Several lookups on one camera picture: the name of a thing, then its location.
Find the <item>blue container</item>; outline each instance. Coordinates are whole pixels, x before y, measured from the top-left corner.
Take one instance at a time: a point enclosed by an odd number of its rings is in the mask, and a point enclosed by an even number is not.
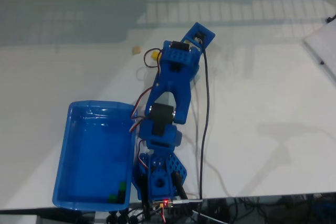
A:
[[[128,207],[134,106],[81,101],[69,106],[52,202],[58,207],[117,211]]]

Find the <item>green block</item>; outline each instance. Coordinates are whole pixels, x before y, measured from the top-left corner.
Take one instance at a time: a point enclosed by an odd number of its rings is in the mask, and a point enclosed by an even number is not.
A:
[[[116,203],[117,202],[117,196],[115,194],[110,194],[109,198],[107,199],[108,203]]]
[[[126,182],[120,182],[119,191],[126,191]]]

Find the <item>white surface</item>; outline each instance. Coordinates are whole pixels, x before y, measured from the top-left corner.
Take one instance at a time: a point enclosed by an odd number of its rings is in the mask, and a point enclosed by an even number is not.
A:
[[[178,40],[196,21],[216,34],[207,50],[204,198],[336,191],[336,89],[302,46],[335,6],[336,0],[0,0],[0,208],[53,206],[68,105],[134,103],[155,70],[132,47]],[[187,168],[190,197],[198,196],[206,112],[200,65],[175,151]]]
[[[0,224],[39,224],[37,215],[0,215]]]

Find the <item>yellow object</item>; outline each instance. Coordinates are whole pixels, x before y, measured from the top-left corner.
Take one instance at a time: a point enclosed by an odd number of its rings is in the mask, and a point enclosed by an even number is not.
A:
[[[158,57],[158,54],[159,54],[159,52],[158,51],[153,51],[152,52],[152,55],[151,55],[151,57],[154,59],[154,60],[156,60]]]
[[[138,55],[139,53],[141,53],[141,47],[140,46],[135,46],[132,48],[132,54],[133,55]]]

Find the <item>robotic arm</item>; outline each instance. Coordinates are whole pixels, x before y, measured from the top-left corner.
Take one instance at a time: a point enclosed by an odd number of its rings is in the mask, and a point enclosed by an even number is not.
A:
[[[174,154],[175,147],[181,143],[182,133],[173,123],[186,122],[191,101],[190,81],[198,72],[203,49],[214,37],[213,32],[195,23],[181,42],[166,40],[163,43],[159,69],[139,131],[139,137],[154,152],[152,155],[140,154],[145,165],[138,162],[133,171],[133,184],[138,190],[139,199],[143,201],[144,210],[149,202],[176,196],[186,198],[182,187],[186,169]],[[156,102],[167,91],[174,95],[175,108]]]

